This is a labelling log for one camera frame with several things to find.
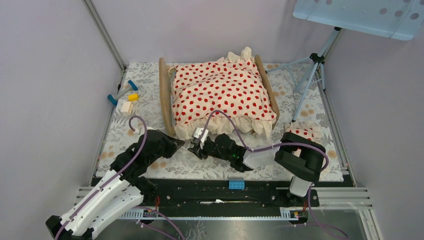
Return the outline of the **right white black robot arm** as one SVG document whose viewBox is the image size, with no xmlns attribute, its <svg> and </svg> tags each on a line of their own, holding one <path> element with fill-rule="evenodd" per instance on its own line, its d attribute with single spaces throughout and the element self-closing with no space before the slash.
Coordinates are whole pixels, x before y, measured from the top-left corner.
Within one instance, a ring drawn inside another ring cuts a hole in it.
<svg viewBox="0 0 424 240">
<path fill-rule="evenodd" d="M 329 164 L 322 145 L 292 132 L 285 132 L 278 143 L 256 149 L 238 145 L 224 133 L 214 140 L 196 133 L 188 150 L 199 159 L 213 157 L 228 161 L 241 173 L 280 165 L 293 175 L 286 193 L 287 201 L 293 206 L 299 206 L 307 199 L 312 184 L 319 181 L 321 172 Z"/>
</svg>

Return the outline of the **wooden pet bed frame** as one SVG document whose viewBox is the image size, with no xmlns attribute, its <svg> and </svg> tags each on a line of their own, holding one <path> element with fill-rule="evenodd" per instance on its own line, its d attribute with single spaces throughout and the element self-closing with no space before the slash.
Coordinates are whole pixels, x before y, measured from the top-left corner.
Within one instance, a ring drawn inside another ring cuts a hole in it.
<svg viewBox="0 0 424 240">
<path fill-rule="evenodd" d="M 257 65 L 259 71 L 262 85 L 267 90 L 268 98 L 270 100 L 270 107 L 276 113 L 275 122 L 272 124 L 272 129 L 275 128 L 279 118 L 280 110 L 278 103 L 276 101 L 274 92 L 272 90 L 271 84 L 267 77 L 266 70 L 262 63 L 261 57 L 259 54 L 254 56 L 254 63 Z M 159 100 L 161 106 L 162 119 L 166 132 L 171 136 L 175 137 L 176 132 L 173 124 L 173 115 L 172 115 L 172 93 L 171 93 L 171 77 L 169 75 L 170 65 L 166 63 L 166 60 L 163 57 L 160 57 L 158 60 L 158 73 L 159 73 Z"/>
</svg>

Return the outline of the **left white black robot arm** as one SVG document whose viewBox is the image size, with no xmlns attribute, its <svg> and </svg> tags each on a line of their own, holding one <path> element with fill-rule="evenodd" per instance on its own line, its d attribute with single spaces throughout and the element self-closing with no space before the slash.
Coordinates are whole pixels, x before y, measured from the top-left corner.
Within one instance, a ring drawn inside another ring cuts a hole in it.
<svg viewBox="0 0 424 240">
<path fill-rule="evenodd" d="M 103 178 L 83 199 L 61 216 L 45 222 L 55 240 L 94 240 L 117 218 L 157 196 L 155 185 L 144 177 L 160 158 L 171 158 L 183 145 L 160 130 L 148 129 L 120 153 Z"/>
</svg>

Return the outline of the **large strawberry print cushion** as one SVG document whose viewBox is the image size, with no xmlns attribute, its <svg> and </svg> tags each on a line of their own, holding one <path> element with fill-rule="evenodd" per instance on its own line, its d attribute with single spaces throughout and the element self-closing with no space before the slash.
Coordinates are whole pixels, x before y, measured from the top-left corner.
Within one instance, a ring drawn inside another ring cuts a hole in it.
<svg viewBox="0 0 424 240">
<path fill-rule="evenodd" d="M 278 113 L 250 47 L 216 61 L 174 65 L 168 72 L 175 74 L 171 110 L 179 139 L 190 139 L 208 117 L 212 134 L 230 134 L 237 128 L 270 137 Z"/>
</svg>

